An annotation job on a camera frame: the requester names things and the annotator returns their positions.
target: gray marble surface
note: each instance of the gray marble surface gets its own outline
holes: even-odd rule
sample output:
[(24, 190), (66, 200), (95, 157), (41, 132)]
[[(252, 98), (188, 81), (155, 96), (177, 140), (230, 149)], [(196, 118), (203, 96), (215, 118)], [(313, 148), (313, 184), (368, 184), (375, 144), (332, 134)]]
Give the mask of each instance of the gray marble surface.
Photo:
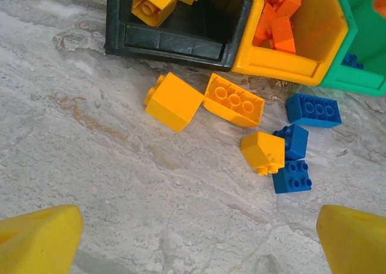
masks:
[(0, 218), (76, 204), (71, 273), (329, 273), (315, 223), (333, 203), (386, 215), (386, 99), (227, 78), (288, 124), (295, 92), (335, 98), (343, 125), (308, 128), (311, 192), (274, 193), (243, 129), (199, 108), (181, 134), (144, 112), (159, 74), (204, 91), (210, 71), (105, 56), (106, 0), (0, 0)]

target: plastic container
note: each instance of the plastic container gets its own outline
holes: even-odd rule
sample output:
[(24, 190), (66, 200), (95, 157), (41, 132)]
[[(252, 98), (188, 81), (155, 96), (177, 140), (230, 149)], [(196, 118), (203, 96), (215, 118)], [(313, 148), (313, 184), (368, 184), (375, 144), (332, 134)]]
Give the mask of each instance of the plastic container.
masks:
[[(354, 26), (351, 11), (358, 33), (353, 40), (351, 35), (345, 39), (320, 86), (380, 97), (386, 94), (386, 19), (373, 10), (373, 0), (348, 0), (349, 4), (340, 1), (349, 35)], [(348, 51), (357, 56), (364, 69), (340, 64)]]
[(252, 0), (181, 1), (159, 27), (131, 14), (132, 0), (107, 0), (106, 53), (229, 71)]
[(348, 32), (339, 1), (302, 0), (291, 18), (296, 55), (252, 45), (263, 5), (264, 0), (253, 0), (232, 71), (319, 85)]

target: yellow 2x2 block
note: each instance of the yellow 2x2 block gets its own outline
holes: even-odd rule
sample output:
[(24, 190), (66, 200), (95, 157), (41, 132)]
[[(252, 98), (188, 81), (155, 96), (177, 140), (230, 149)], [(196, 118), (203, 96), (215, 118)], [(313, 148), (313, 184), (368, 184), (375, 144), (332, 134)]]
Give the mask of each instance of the yellow 2x2 block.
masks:
[(204, 107), (242, 127), (260, 124), (264, 99), (213, 73), (205, 92)]
[(133, 0), (131, 12), (152, 27), (159, 27), (173, 12), (177, 0)]
[(192, 120), (203, 101), (203, 94), (172, 73), (158, 78), (144, 101), (146, 112), (175, 132)]
[(0, 221), (0, 273), (68, 273), (82, 227), (74, 205)]
[(283, 138), (255, 132), (241, 140), (240, 150), (252, 169), (266, 176), (284, 167), (284, 147)]
[(385, 217), (324, 205), (317, 232), (332, 273), (385, 273)]

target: orange toy block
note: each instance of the orange toy block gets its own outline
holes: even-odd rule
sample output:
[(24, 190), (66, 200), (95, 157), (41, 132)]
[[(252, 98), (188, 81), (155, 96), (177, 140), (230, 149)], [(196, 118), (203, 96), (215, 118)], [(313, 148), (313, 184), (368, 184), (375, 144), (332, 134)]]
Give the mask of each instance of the orange toy block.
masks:
[(277, 7), (277, 16), (291, 17), (295, 11), (301, 6), (302, 0), (280, 0)]
[(269, 3), (265, 3), (258, 27), (253, 36), (252, 45), (261, 46), (271, 38), (271, 22), (276, 18), (276, 13)]
[(271, 47), (290, 54), (296, 54), (294, 35), (288, 16), (281, 16), (271, 22), (272, 37)]

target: blue 2x4 block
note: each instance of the blue 2x4 block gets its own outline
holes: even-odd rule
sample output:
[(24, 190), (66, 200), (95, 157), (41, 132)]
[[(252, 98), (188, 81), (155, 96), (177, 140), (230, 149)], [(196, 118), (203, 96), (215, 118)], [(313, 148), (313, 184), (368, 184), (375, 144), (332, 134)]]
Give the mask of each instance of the blue 2x4 block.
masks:
[(286, 105), (291, 123), (324, 128), (342, 124), (336, 100), (296, 93)]
[(305, 161), (286, 161), (284, 168), (272, 174), (272, 178), (276, 194), (311, 190), (312, 181)]
[(306, 156), (308, 131), (297, 124), (285, 126), (280, 131), (273, 132), (274, 136), (285, 140), (285, 160), (296, 161)]

